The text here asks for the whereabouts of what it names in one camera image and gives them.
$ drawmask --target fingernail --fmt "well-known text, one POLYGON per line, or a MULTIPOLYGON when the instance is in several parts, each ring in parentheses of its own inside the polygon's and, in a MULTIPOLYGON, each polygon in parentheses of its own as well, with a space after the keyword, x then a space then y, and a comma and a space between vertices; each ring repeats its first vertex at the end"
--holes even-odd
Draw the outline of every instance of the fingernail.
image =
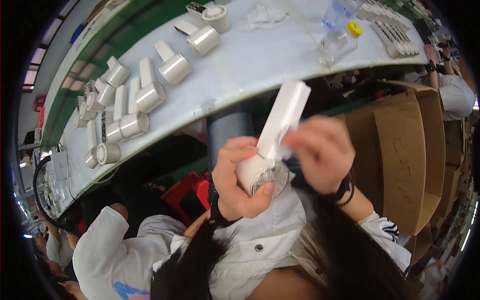
POLYGON ((267 182, 264 185, 263 192, 266 195, 273 195, 274 188, 275 188, 275 185, 273 184, 273 182, 267 182))

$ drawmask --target red sign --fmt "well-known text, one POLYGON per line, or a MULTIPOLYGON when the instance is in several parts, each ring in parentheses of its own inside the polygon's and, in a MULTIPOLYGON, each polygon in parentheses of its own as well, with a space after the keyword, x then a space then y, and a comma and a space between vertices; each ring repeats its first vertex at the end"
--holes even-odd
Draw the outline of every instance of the red sign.
POLYGON ((35 102, 33 103, 33 110, 36 112, 40 112, 43 105, 45 104, 46 99, 47 96, 38 96, 37 98, 35 98, 35 102))

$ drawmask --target finger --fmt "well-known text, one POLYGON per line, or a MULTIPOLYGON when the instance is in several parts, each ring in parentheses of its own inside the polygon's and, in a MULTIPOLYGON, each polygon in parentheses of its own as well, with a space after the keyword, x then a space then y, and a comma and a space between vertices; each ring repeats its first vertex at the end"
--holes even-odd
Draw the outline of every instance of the finger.
POLYGON ((247 146, 257 146, 257 138, 253 136, 239 136, 227 140, 224 148, 245 148, 247 146))
POLYGON ((217 164, 226 163, 228 161, 236 164, 254 156, 255 153, 257 153, 257 148, 254 146, 247 146, 245 148, 222 148, 218 151, 217 164))
POLYGON ((217 190, 220 188, 233 188, 237 185, 235 166, 238 162, 250 158, 257 153, 255 147, 251 148, 222 148, 218 152, 218 160, 212 172, 212 178, 217 190))
POLYGON ((298 148, 306 147, 310 153, 313 153, 311 155, 314 155, 317 161, 325 162, 328 165, 340 163, 353 149, 339 147, 330 137, 309 129, 298 131, 297 135, 299 143, 293 147, 294 151, 298 151, 298 148))
POLYGON ((305 177, 312 176, 318 171, 318 158, 315 152, 306 147, 295 147, 293 152, 299 159, 305 177))
POLYGON ((344 122, 331 117, 313 117, 300 128, 311 129, 318 133, 328 135, 340 146, 341 150, 351 148, 350 135, 344 122))
POLYGON ((273 182, 264 183, 252 198, 245 201, 241 212, 242 216, 251 219, 267 210, 272 201, 274 189, 273 182))
POLYGON ((334 159, 348 152, 348 149, 342 149, 329 136, 307 128, 291 133, 289 138, 293 141, 291 145, 294 151, 308 148, 313 154, 318 153, 321 159, 334 159))

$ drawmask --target white shirt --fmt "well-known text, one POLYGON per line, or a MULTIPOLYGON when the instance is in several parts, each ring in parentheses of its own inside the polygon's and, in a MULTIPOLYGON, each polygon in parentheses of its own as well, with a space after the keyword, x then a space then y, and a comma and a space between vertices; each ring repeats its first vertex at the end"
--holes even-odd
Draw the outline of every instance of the white shirt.
POLYGON ((68 243, 68 232, 63 229, 59 229, 58 240, 53 234, 48 235, 46 249, 48 259, 58 263, 62 270, 72 260, 73 250, 68 243))
MULTIPOLYGON (((274 268, 302 264, 302 258, 296 254, 294 244, 305 221, 302 202, 288 186, 272 201, 270 207, 256 218, 242 218, 227 228, 217 229, 215 236, 218 238, 235 234, 225 256, 213 269, 210 285, 212 298, 244 300, 274 268)), ((375 212, 360 225, 390 254, 400 269, 405 271, 410 264, 411 254, 397 244, 396 225, 387 218, 380 218, 375 212)), ((170 245, 170 253, 185 247, 189 241, 188 238, 175 235, 170 245)), ((156 271, 168 258, 155 263, 153 269, 156 271)))
MULTIPOLYGON (((427 264, 427 267, 434 264, 435 259, 432 258, 427 264)), ((430 267, 425 270, 425 279, 426 281, 433 287, 437 287, 438 284, 443 281, 445 278, 445 275, 447 275, 447 269, 445 266, 442 266, 442 269, 438 270, 438 267, 430 267)))
POLYGON ((444 105, 444 120, 468 117, 477 101, 465 80, 457 75, 438 74, 439 92, 444 105))
POLYGON ((149 300, 153 263, 170 254, 170 241, 186 227, 157 215, 141 223, 136 238, 124 240, 127 229, 122 215, 107 206, 78 241, 73 268, 89 300, 149 300))

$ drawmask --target yellow bottle cap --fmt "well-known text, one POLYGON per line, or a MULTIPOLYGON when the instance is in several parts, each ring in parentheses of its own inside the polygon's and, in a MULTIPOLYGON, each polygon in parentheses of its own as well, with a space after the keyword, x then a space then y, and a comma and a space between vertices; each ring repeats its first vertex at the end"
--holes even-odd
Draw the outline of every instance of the yellow bottle cap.
POLYGON ((361 28, 360 24, 354 21, 348 22, 345 28, 350 31, 351 34, 355 37, 359 37, 363 33, 363 29, 361 28))

